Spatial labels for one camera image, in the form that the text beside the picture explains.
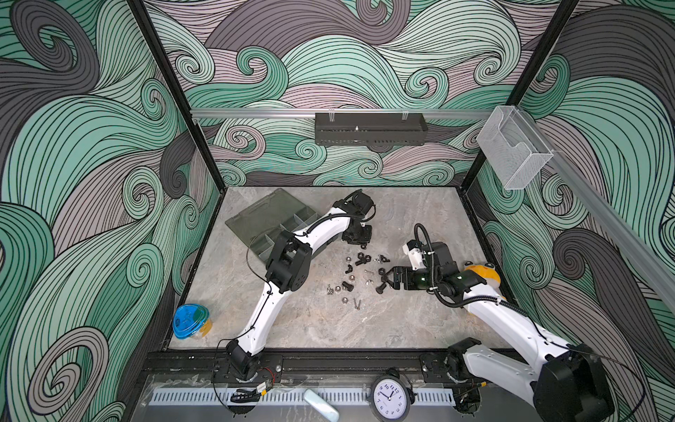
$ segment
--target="black enclosure frame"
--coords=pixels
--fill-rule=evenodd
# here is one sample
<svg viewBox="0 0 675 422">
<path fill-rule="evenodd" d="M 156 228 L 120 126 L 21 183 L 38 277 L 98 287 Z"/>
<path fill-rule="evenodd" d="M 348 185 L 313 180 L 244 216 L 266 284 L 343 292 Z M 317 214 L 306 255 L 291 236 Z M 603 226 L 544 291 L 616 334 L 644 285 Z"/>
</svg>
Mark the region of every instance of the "black enclosure frame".
<svg viewBox="0 0 675 422">
<path fill-rule="evenodd" d="M 530 61 L 527 63 L 524 72 L 518 79 L 506 105 L 518 105 L 525 92 L 529 88 L 535 76 L 539 72 L 541 66 L 545 63 L 551 50 L 553 49 L 558 37 L 572 15 L 574 8 L 579 0 L 561 0 L 558 8 L 541 36 L 541 40 L 537 45 Z M 221 204 L 225 198 L 227 187 L 220 176 L 215 161 L 209 152 L 208 143 L 202 133 L 201 129 L 192 120 L 190 112 L 190 105 L 180 88 L 178 78 L 173 71 L 169 58 L 161 44 L 159 35 L 153 26 L 148 11 L 143 3 L 143 0 L 127 0 L 134 17 L 140 27 L 141 32 L 147 42 L 153 57 L 159 65 L 159 69 L 164 77 L 169 91 L 173 99 L 178 105 L 178 109 L 185 119 L 188 130 L 192 135 L 206 165 L 213 177 L 220 197 L 217 206 L 214 210 L 207 233 L 199 248 L 199 252 L 192 271 L 190 272 L 186 287 L 180 298 L 179 305 L 185 303 L 190 285 L 194 279 L 196 268 L 199 264 L 200 258 L 203 254 L 205 245 L 209 239 L 211 229 L 218 216 Z M 490 243 L 483 232 L 476 213 L 471 205 L 468 197 L 468 189 L 475 181 L 476 176 L 485 162 L 485 155 L 479 152 L 476 159 L 467 174 L 465 175 L 461 186 L 457 187 L 458 194 L 464 206 L 464 210 L 469 217 L 471 225 L 476 232 L 477 238 L 485 253 L 485 257 L 489 262 L 495 264 L 497 272 L 502 277 L 502 293 L 510 302 L 515 302 L 513 293 L 508 287 L 508 282 L 504 277 L 504 273 L 495 258 L 495 254 L 490 247 Z M 448 188 L 449 186 L 439 186 L 438 188 Z M 148 376 L 151 375 L 175 375 L 176 373 L 211 373 L 215 365 L 223 371 L 218 370 L 216 382 L 228 382 L 229 384 L 237 384 L 238 381 L 228 377 L 227 374 L 227 355 L 219 351 L 215 353 L 215 349 L 196 349 L 196 350 L 170 350 L 168 349 L 169 341 L 171 340 L 171 326 L 167 328 L 165 340 L 161 352 L 150 352 L 146 356 L 146 360 L 142 366 L 140 373 L 136 379 L 134 386 L 132 401 L 126 403 L 126 409 L 122 417 L 122 421 L 129 421 L 136 408 L 136 404 L 145 385 Z M 495 349 L 496 352 L 505 354 L 506 356 L 524 360 L 513 349 Z M 445 387 L 451 388 L 454 382 L 447 378 L 445 370 L 441 371 L 435 367 L 435 363 L 442 361 L 447 356 L 447 349 L 397 349 L 397 348 L 378 348 L 378 349 L 355 349 L 355 348 L 341 348 L 341 349 L 307 349 L 307 348 L 266 348 L 263 351 L 262 361 L 267 361 L 268 364 L 275 363 L 281 365 L 281 376 L 286 377 L 286 380 L 292 379 L 290 386 L 298 383 L 308 376 L 312 375 L 381 375 L 388 368 L 394 367 L 399 372 L 407 375 L 417 375 L 423 378 L 426 382 L 442 383 Z"/>
</svg>

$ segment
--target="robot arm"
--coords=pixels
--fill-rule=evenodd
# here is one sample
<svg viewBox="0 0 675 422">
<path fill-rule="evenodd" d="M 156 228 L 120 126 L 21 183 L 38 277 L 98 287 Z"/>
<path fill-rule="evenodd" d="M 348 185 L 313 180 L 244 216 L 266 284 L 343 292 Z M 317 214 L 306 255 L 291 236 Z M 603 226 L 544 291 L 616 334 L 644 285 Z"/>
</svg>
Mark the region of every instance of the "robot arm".
<svg viewBox="0 0 675 422">
<path fill-rule="evenodd" d="M 394 289 L 403 285 L 405 290 L 438 291 L 451 301 L 441 300 L 446 306 L 466 308 L 525 360 L 523 363 L 511 359 L 467 338 L 450 347 L 448 370 L 453 377 L 492 381 L 534 406 L 545 422 L 602 421 L 614 412 L 605 370 L 599 358 L 585 354 L 592 352 L 588 346 L 571 346 L 567 340 L 515 311 L 518 308 L 508 304 L 487 283 L 486 278 L 499 283 L 494 269 L 473 265 L 459 272 L 447 245 L 434 242 L 431 246 L 419 240 L 404 245 L 411 267 L 392 268 L 387 274 L 393 273 L 394 281 L 386 281 Z M 435 256 L 432 270 L 427 258 L 431 254 Z M 435 288 L 428 280 L 430 271 L 435 271 L 435 279 L 439 280 Z"/>
<path fill-rule="evenodd" d="M 267 264 L 263 292 L 243 332 L 225 350 L 241 379 L 250 379 L 265 347 L 267 335 L 288 297 L 307 280 L 309 265 L 342 234 L 350 244 L 370 242 L 372 227 L 365 224 L 373 200 L 361 189 L 336 201 L 333 207 L 307 228 L 284 230 L 275 241 Z"/>
</svg>

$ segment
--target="white rectangular object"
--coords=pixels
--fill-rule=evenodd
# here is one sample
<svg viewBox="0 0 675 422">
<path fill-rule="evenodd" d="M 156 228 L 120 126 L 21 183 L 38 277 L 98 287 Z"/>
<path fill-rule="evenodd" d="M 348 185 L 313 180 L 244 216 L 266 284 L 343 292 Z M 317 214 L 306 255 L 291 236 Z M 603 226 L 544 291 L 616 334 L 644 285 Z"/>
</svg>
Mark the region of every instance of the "white rectangular object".
<svg viewBox="0 0 675 422">
<path fill-rule="evenodd" d="M 477 140 L 506 190 L 525 189 L 553 157 L 534 120 L 513 105 L 495 107 Z"/>
</svg>

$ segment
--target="marble table surface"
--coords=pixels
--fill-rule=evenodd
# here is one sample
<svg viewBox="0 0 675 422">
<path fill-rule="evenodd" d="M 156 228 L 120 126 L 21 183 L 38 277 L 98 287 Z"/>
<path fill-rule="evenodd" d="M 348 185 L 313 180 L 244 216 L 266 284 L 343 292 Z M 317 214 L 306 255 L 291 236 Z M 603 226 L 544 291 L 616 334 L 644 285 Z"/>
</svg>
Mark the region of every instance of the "marble table surface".
<svg viewBox="0 0 675 422">
<path fill-rule="evenodd" d="M 196 271 L 186 303 L 209 308 L 213 328 L 200 339 L 171 339 L 170 348 L 213 348 L 221 338 L 242 331 L 257 303 L 264 283 L 246 267 L 246 245 L 225 221 L 277 188 L 229 188 L 211 237 Z M 324 214 L 334 201 L 354 188 L 283 188 L 297 199 Z M 445 242 L 453 259 L 484 263 L 485 256 L 464 212 L 455 188 L 364 188 L 377 205 L 369 222 L 373 239 L 367 253 L 391 259 L 385 266 L 410 265 L 401 246 L 414 238 L 412 227 L 425 225 L 432 241 Z M 449 309 L 426 292 L 395 291 L 387 287 L 378 294 L 377 269 L 371 261 L 355 266 L 352 292 L 327 294 L 327 286 L 347 280 L 346 257 L 356 260 L 361 249 L 339 239 L 312 260 L 303 287 L 286 301 L 267 338 L 267 347 L 280 348 L 445 348 L 466 337 L 474 337 L 492 348 L 509 347 L 490 327 L 464 309 Z M 250 254 L 253 269 L 265 268 Z M 364 269 L 375 272 L 371 275 Z M 366 280 L 374 281 L 370 286 Z M 348 298 L 345 305 L 342 298 Z M 361 300 L 360 310 L 354 298 Z"/>
</svg>

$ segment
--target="wavy pattern wall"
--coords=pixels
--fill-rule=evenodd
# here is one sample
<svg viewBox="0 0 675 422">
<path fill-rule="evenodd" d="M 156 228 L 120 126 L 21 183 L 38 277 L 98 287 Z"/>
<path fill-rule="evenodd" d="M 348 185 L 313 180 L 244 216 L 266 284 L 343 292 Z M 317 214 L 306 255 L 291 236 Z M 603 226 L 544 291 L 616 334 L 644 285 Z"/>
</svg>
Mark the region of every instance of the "wavy pattern wall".
<svg viewBox="0 0 675 422">
<path fill-rule="evenodd" d="M 574 16 L 522 106 L 598 193 L 675 272 L 675 22 L 663 1 Z M 534 38 L 524 49 L 532 48 Z M 472 203 L 520 304 L 649 386 L 637 421 L 675 414 L 675 317 L 551 168 L 506 192 L 486 165 Z M 605 364 L 619 415 L 634 377 Z"/>
<path fill-rule="evenodd" d="M 587 1 L 584 7 L 613 3 Z M 491 109 L 558 1 L 146 0 L 192 107 Z M 310 120 L 202 120 L 229 185 L 458 185 L 480 123 L 423 147 L 317 147 Z"/>
<path fill-rule="evenodd" d="M 0 2 L 0 408 L 119 420 L 218 191 L 126 0 Z"/>
</svg>

